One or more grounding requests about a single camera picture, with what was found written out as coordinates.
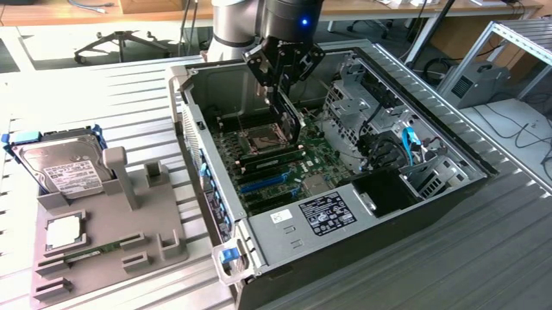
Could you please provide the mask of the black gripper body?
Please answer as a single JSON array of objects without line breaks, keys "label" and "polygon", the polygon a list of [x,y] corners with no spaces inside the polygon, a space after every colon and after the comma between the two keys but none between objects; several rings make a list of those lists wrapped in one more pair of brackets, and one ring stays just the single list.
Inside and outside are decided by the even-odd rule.
[{"label": "black gripper body", "polygon": [[295,48],[310,49],[319,21],[322,1],[266,1],[262,16],[262,44],[281,43],[283,69]]}]

